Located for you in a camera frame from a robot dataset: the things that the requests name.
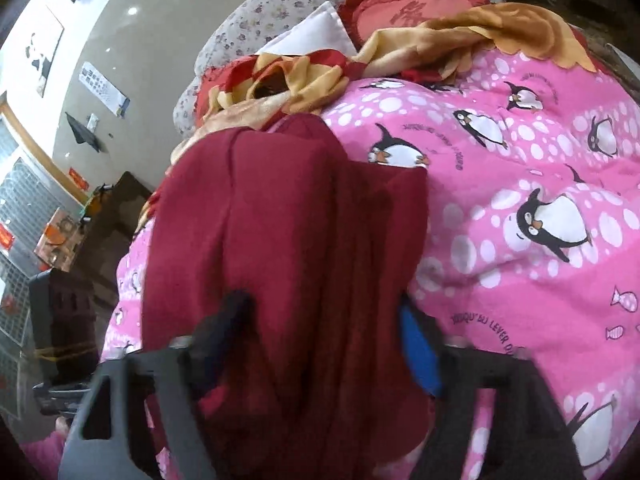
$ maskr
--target panda poster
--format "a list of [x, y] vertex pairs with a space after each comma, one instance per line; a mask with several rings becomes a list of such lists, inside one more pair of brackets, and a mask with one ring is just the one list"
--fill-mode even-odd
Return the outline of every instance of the panda poster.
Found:
[[44, 97], [51, 63], [64, 30], [49, 7], [45, 6], [38, 10], [38, 19], [33, 20], [33, 27], [28, 30], [24, 47], [30, 74], [28, 80], [33, 81], [35, 91], [40, 97]]

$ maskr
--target fish print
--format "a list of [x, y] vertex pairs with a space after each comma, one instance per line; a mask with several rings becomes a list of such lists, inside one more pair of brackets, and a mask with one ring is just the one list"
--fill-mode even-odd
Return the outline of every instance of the fish print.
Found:
[[622, 335], [625, 333], [625, 327], [618, 325], [613, 328], [607, 328], [605, 330], [605, 333], [607, 335], [607, 339], [612, 339], [612, 340], [620, 339]]
[[612, 305], [620, 305], [627, 312], [635, 312], [638, 310], [638, 297], [633, 292], [620, 292], [615, 286], [613, 288]]

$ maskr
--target red pillow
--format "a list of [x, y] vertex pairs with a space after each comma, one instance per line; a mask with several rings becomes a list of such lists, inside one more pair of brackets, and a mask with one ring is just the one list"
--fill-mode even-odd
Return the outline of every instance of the red pillow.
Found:
[[431, 18], [453, 16], [489, 0], [346, 0], [338, 14], [351, 41], [361, 47], [379, 28], [415, 27]]

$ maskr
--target person's hand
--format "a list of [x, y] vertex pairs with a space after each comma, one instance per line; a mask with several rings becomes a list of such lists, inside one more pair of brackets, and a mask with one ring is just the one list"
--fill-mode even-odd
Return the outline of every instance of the person's hand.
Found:
[[59, 416], [56, 419], [56, 433], [61, 435], [65, 440], [69, 436], [69, 425], [66, 423], [66, 418]]

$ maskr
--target poster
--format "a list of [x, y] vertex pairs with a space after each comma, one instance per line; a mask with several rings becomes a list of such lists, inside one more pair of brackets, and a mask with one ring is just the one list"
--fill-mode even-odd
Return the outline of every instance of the poster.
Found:
[[49, 7], [42, 7], [38, 11], [38, 19], [34, 20], [33, 27], [28, 31], [24, 55], [28, 63], [30, 80], [33, 81], [35, 91], [40, 97], [44, 97], [51, 63], [64, 30]]
[[95, 66], [88, 61], [82, 65], [79, 75], [81, 83], [116, 116], [124, 117], [129, 98], [118, 90]]

